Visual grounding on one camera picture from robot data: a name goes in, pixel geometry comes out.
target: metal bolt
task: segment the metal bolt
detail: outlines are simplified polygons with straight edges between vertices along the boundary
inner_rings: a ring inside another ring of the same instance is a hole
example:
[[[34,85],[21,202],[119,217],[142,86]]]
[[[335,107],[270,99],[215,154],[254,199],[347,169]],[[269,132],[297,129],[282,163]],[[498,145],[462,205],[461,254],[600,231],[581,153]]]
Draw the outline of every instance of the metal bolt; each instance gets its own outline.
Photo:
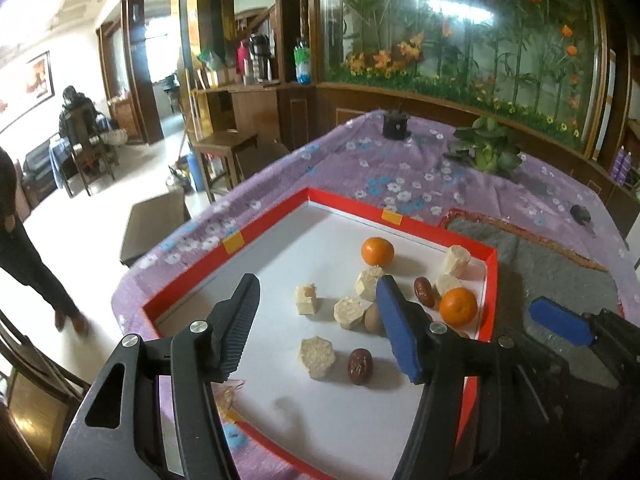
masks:
[[[124,348],[130,348],[138,344],[138,336],[135,334],[129,334],[122,338],[122,346]]]
[[[498,338],[498,345],[500,345],[502,348],[513,348],[513,339],[511,339],[509,336],[507,335],[501,335]]]
[[[447,331],[447,325],[439,321],[434,321],[429,325],[429,330],[434,334],[444,334]]]
[[[199,334],[200,332],[204,332],[207,329],[207,322],[201,319],[194,321],[189,325],[189,330],[191,330],[194,334]]]

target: white vegetable piece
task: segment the white vegetable piece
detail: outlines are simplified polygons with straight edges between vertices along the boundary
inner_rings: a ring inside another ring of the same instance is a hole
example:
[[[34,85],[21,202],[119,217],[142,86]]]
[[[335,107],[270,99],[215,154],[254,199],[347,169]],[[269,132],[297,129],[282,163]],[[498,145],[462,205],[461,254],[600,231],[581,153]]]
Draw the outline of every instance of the white vegetable piece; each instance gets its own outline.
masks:
[[[296,287],[296,307],[300,316],[315,314],[318,311],[316,286],[313,283]]]
[[[376,301],[376,284],[384,275],[385,271],[377,265],[363,270],[356,280],[356,294],[365,301]]]
[[[360,300],[342,298],[334,306],[334,319],[345,330],[351,330],[364,317],[365,308]]]
[[[334,346],[331,341],[318,336],[303,339],[300,343],[300,360],[309,377],[322,379],[335,363]]]
[[[471,253],[464,247],[459,245],[452,245],[444,257],[444,264],[442,265],[442,273],[450,274],[456,278],[462,278],[462,273],[465,271],[466,266],[471,259]]]
[[[441,274],[435,282],[436,290],[440,297],[444,296],[452,288],[459,288],[462,282],[450,274]]]

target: person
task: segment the person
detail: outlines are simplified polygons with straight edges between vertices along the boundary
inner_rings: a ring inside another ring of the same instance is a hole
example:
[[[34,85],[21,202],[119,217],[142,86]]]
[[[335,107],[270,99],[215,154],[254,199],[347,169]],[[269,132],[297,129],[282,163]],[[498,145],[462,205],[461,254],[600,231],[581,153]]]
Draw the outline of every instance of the person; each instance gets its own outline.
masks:
[[[89,323],[65,287],[49,270],[27,235],[15,209],[18,179],[14,163],[0,148],[0,267],[23,285],[30,286],[55,311],[59,332],[70,317],[78,335],[86,335]]]
[[[88,110],[84,112],[84,121],[86,123],[87,131],[91,132],[95,128],[95,120],[98,116],[98,111],[95,109],[94,102],[91,101],[91,99],[82,92],[77,92],[71,85],[63,90],[62,99],[63,104],[62,111],[60,112],[60,120],[58,121],[58,129],[60,131],[60,137],[66,137],[69,139],[69,143],[73,146],[78,143],[78,138],[76,137],[72,121],[69,120],[66,115],[84,105],[90,105]]]

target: tray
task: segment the tray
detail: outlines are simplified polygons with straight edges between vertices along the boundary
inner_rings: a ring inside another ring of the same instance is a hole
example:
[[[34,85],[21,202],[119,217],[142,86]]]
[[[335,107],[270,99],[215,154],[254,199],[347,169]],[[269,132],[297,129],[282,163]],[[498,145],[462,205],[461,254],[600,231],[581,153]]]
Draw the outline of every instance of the tray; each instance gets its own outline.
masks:
[[[426,276],[433,283],[447,247],[465,246],[472,261],[463,284],[475,292],[480,312],[464,329],[471,337],[490,338],[497,285],[494,249],[317,189],[296,193],[224,240],[146,308],[160,332],[171,335],[229,298],[245,272],[255,273],[260,307],[231,376],[246,380],[234,407],[250,436],[316,478],[391,478],[422,395],[423,386],[399,372],[388,339],[364,327],[344,330],[333,319],[336,301],[356,296],[356,277],[367,267],[360,247],[371,236],[394,245],[396,257],[385,270],[413,301],[414,279]],[[294,304],[294,290],[304,283],[315,283],[321,298],[313,317],[299,316]],[[430,314],[440,319],[436,311]],[[337,353],[323,381],[309,378],[298,361],[300,340],[315,335],[329,339]],[[355,348],[367,348],[374,357],[367,386],[354,386],[347,377],[348,355]],[[475,386],[474,379],[467,380],[461,429]]]

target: purple tablecloth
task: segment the purple tablecloth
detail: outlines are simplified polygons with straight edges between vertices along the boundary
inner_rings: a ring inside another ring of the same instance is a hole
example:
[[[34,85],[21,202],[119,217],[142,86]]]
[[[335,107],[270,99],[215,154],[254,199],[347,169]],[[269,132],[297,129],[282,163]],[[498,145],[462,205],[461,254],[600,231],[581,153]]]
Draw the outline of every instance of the purple tablecloth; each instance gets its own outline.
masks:
[[[522,154],[513,181],[479,173],[443,158],[454,128],[409,120],[406,142],[382,137],[382,114],[373,112],[337,127],[287,155],[238,186],[223,200],[178,229],[124,276],[113,295],[113,312],[123,333],[153,338],[142,306],[216,247],[275,203],[304,187],[317,187],[403,215],[438,224],[451,208],[482,213],[551,238],[609,269],[625,317],[640,326],[640,285],[613,220],[599,197],[556,168]],[[595,236],[569,215],[585,206]],[[242,478],[291,479],[280,463],[258,466],[261,449],[234,453]]]

